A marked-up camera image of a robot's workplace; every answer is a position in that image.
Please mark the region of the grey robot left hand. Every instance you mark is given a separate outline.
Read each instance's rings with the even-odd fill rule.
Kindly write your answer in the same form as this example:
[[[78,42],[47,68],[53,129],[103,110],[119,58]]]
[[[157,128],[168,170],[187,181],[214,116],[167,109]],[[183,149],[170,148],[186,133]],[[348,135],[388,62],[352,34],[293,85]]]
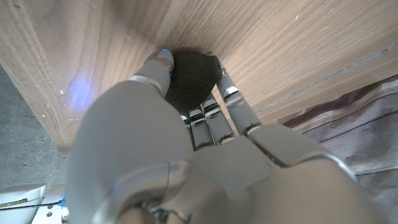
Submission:
[[[70,223],[383,223],[348,166],[264,125],[214,54],[152,54],[87,110]]]

